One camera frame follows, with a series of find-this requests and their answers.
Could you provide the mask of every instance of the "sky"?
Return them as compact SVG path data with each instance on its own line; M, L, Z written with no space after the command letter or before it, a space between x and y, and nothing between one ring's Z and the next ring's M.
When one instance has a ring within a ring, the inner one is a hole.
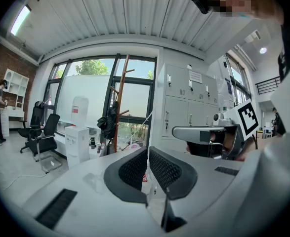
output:
M100 59L102 63L105 64L106 67L108 67L109 74L111 73L114 59ZM117 70L116 75L121 76L123 67L124 67L125 59L121 59L119 63L119 67ZM82 61L73 62L69 68L68 76L77 75L76 72L76 65L81 65ZM152 71L154 73L155 63L154 62L148 62L148 61L139 61L139 60L129 60L127 69L135 69L135 71L128 73L126 76L128 77L136 77L136 78L147 78L148 71Z

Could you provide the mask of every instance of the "tree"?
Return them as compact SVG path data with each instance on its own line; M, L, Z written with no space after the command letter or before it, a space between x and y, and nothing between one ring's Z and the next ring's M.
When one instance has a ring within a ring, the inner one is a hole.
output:
M58 70L56 73L55 79L61 78L63 73L64 73L64 70Z
M148 76L147 76L147 79L153 79L154 78L154 74L151 70L148 71Z
M78 75L108 75L108 68L100 60L82 61L82 64L76 65Z

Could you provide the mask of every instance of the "wooden coat rack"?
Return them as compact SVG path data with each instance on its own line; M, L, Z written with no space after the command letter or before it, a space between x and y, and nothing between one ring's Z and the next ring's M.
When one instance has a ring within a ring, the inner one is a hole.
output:
M117 102L118 102L117 118L116 118L116 127L115 127L115 135L114 135L115 153L117 152L117 136L118 136L118 130L119 130L120 116L129 112L129 110L126 110L126 111L123 111L123 112L120 113L122 94L123 94L123 87L124 87L124 82L125 82L125 76L126 76L126 73L135 71L135 69L127 70L128 61L129 61L129 54L126 56L126 59L125 59L125 64L124 64L124 68L123 68L123 72L122 72L122 76L121 76L121 83L120 83L119 90L117 91L113 87L110 87L110 89L114 91L114 99L115 99L115 93L118 95L118 97L117 97Z

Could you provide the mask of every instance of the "black bag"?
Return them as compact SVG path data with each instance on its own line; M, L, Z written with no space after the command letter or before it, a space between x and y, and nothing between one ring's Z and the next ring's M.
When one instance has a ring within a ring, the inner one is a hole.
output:
M103 129L103 136L108 140L113 139L115 135L118 106L119 103L117 101L114 101L112 107L108 111L107 124L106 127Z
M107 125L107 117L101 117L97 121L97 126L101 129L104 130Z

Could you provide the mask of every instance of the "chair backrest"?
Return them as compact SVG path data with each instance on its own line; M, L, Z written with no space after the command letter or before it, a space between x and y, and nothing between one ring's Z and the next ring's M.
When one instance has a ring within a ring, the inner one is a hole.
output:
M60 119L60 116L57 114L50 114L49 115L47 122L46 122L46 125L44 127L44 135L45 136L54 134L59 119Z
M34 105L30 126L41 124L41 119L44 115L44 106L39 103L40 101L37 101Z

